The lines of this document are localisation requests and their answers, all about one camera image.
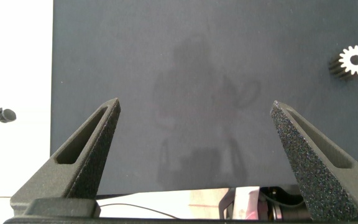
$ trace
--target table surface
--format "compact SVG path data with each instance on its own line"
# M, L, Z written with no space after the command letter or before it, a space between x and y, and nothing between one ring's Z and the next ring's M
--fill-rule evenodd
M51 153L105 101L121 115L99 194L295 184L274 100L358 161L358 1L55 1Z

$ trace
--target textured foam surface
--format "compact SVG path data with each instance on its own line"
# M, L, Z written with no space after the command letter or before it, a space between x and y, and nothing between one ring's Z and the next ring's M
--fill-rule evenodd
M275 101L271 116L312 219L354 219L358 216L357 205L313 150L308 142L311 139L300 131L288 109L291 110L287 105Z

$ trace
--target microphone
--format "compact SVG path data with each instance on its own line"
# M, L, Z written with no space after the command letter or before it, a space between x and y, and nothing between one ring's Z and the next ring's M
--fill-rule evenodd
M16 120L16 114L13 110L0 108L0 122L8 123Z

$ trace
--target white gear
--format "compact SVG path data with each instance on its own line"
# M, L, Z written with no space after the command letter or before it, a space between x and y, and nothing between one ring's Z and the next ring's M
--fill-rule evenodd
M344 49L342 54L339 54L341 58L338 60L342 62L341 67L345 68L345 72L351 72L352 75L355 73L358 74L358 65L355 65L351 62L352 56L358 56L358 46L349 46L349 50Z

